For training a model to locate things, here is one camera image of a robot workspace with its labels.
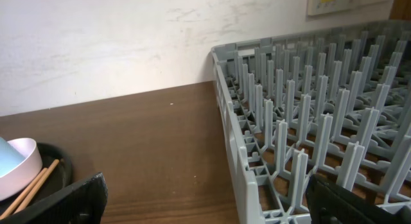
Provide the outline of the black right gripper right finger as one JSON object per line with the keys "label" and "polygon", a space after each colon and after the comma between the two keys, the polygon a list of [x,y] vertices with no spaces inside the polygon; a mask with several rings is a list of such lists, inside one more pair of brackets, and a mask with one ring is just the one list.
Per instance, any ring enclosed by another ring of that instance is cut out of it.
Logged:
{"label": "black right gripper right finger", "polygon": [[389,213],[320,175],[312,175],[306,200],[314,224],[410,224],[410,209]]}

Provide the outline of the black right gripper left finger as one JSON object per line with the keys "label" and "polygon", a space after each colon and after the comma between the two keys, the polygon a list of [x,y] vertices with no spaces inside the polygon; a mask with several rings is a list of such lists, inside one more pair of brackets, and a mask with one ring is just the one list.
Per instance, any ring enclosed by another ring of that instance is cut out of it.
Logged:
{"label": "black right gripper left finger", "polygon": [[77,181],[1,220],[2,224],[100,224],[108,201],[103,173]]}

